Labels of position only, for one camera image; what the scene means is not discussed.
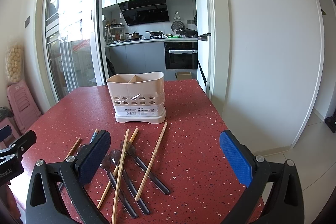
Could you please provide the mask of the bag of yellow balls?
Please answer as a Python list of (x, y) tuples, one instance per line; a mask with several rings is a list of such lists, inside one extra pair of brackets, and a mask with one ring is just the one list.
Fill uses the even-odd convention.
[(9, 85), (24, 78), (24, 49), (20, 43), (11, 45), (5, 55), (6, 78)]

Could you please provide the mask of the beige plastic utensil holder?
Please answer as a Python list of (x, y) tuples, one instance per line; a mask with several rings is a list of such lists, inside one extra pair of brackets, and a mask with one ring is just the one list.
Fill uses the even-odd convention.
[(118, 123), (160, 124), (166, 118), (164, 74), (117, 74), (107, 86)]

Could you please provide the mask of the blue patterned bamboo chopstick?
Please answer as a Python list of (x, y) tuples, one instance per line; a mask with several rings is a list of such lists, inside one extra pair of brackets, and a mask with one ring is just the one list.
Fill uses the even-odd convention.
[(94, 133), (93, 133), (93, 135), (92, 135), (92, 137), (91, 137), (91, 139), (90, 139), (90, 144), (94, 141), (94, 139), (95, 139), (95, 137), (96, 137), (97, 134), (98, 134), (98, 129), (96, 128), (95, 131), (94, 131)]

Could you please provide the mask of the black wok pan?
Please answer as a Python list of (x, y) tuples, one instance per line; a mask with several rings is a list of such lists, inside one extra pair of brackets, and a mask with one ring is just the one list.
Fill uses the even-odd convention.
[(189, 28), (176, 30), (175, 33), (186, 38), (194, 38), (197, 36), (197, 31)]

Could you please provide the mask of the plain bamboo chopstick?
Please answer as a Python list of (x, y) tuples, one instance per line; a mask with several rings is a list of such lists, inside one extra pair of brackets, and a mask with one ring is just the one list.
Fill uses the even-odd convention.
[(71, 156), (73, 154), (74, 150), (78, 147), (78, 145), (80, 144), (80, 142), (81, 142), (81, 138), (78, 138), (76, 140), (76, 142), (74, 143), (74, 145), (71, 147), (70, 151), (67, 153), (66, 158), (69, 157), (69, 156)]

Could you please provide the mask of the orange dotted bamboo chopstick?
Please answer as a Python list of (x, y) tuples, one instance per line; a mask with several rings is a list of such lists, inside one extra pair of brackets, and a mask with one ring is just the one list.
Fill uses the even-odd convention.
[[(136, 128), (136, 129), (134, 130), (132, 136), (131, 136), (130, 139), (129, 139), (129, 142), (130, 142), (130, 143), (133, 143), (135, 137), (137, 136), (138, 131), (139, 131), (138, 128)], [(115, 169), (114, 169), (112, 175), (113, 175), (114, 177), (116, 177), (117, 174), (118, 174), (118, 166), (115, 167)], [(110, 186), (111, 186), (111, 183), (110, 183), (110, 181), (108, 181), (108, 184), (106, 185), (105, 190), (104, 190), (104, 192), (103, 192), (103, 194), (102, 194), (102, 196), (101, 196), (101, 198), (100, 198), (100, 201), (99, 201), (99, 203), (98, 203), (98, 205), (97, 205), (97, 208), (98, 208), (98, 209), (100, 209), (100, 207), (102, 206), (102, 204), (103, 204), (103, 202), (104, 202), (104, 200), (105, 200), (105, 197), (106, 197), (106, 195), (107, 195), (108, 192), (109, 192)]]

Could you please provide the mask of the dark translucent plastic spoon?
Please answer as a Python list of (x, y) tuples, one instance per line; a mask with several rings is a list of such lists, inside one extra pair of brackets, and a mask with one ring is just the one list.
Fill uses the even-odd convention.
[[(131, 142), (127, 142), (126, 144), (126, 154), (131, 156), (135, 163), (141, 168), (141, 170), (145, 173), (147, 171), (147, 165), (141, 160), (141, 158), (137, 155), (135, 146), (131, 144)], [(149, 172), (149, 178), (152, 183), (161, 190), (161, 192), (165, 195), (170, 194), (170, 190), (159, 178), (157, 178), (152, 172)]]

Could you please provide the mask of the long bamboo chopstick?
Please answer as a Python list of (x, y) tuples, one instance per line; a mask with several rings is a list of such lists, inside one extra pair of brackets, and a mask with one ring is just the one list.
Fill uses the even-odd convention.
[(116, 189), (115, 189), (115, 193), (114, 193), (114, 203), (113, 203), (111, 224), (116, 224), (117, 204), (118, 204), (118, 199), (119, 199), (118, 196), (119, 196), (119, 192), (120, 192), (121, 176), (122, 176), (123, 164), (124, 164), (124, 160), (125, 160), (125, 152), (126, 152), (126, 144), (127, 144), (127, 140), (128, 140), (128, 135), (129, 135), (129, 129), (127, 129), (126, 133), (125, 133), (124, 142), (123, 142), (122, 151), (121, 151), (120, 162), (119, 162), (119, 166), (118, 166), (118, 175), (117, 175), (117, 181), (116, 181)]

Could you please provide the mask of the pink plastic stool stack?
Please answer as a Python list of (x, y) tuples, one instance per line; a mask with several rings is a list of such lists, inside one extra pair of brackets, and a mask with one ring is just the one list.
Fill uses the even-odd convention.
[(11, 133), (4, 139), (1, 137), (1, 148), (5, 148), (9, 136), (18, 139), (42, 115), (24, 80), (7, 88), (7, 99), (10, 108), (1, 107), (1, 129), (9, 126)]

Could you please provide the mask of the glass sliding door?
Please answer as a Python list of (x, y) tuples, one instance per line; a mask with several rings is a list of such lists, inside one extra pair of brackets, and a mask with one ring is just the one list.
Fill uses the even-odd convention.
[(79, 87), (102, 83), (96, 0), (45, 0), (45, 52), (56, 101)]

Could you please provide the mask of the cardboard box on floor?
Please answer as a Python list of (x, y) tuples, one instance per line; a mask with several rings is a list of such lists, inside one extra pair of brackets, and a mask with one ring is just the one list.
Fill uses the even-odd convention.
[(191, 80), (193, 78), (191, 72), (176, 72), (175, 77), (178, 81), (180, 81), (180, 80)]

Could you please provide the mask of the black range hood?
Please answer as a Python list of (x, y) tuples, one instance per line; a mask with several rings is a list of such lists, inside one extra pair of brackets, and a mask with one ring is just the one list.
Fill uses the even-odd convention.
[(170, 21), (166, 0), (129, 0), (118, 6), (128, 26)]

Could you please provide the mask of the white refrigerator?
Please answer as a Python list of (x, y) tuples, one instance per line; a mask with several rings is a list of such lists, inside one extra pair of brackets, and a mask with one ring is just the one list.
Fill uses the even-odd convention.
[(197, 81), (208, 98), (210, 95), (210, 26), (207, 0), (195, 0), (197, 14), (194, 18), (198, 32), (198, 76)]

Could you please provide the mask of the dark brown plastic spoon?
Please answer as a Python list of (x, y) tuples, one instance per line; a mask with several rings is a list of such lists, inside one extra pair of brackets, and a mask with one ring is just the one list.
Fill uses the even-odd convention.
[(124, 209), (127, 211), (127, 213), (132, 217), (132, 218), (137, 218), (138, 214), (135, 212), (129, 201), (126, 199), (126, 197), (123, 194), (123, 191), (120, 189), (120, 183), (119, 181), (115, 178), (111, 171), (111, 159), (108, 154), (104, 156), (104, 159), (102, 160), (100, 167), (106, 172), (106, 175), (109, 178), (109, 184), (112, 186), (114, 189), (115, 193), (118, 194), (118, 199), (121, 201)]

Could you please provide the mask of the cooking pot on stove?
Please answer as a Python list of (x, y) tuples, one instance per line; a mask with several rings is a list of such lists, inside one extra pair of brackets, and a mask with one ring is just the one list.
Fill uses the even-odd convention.
[(142, 39), (142, 35), (140, 35), (138, 32), (126, 33), (126, 35), (129, 36), (129, 40), (131, 41)]

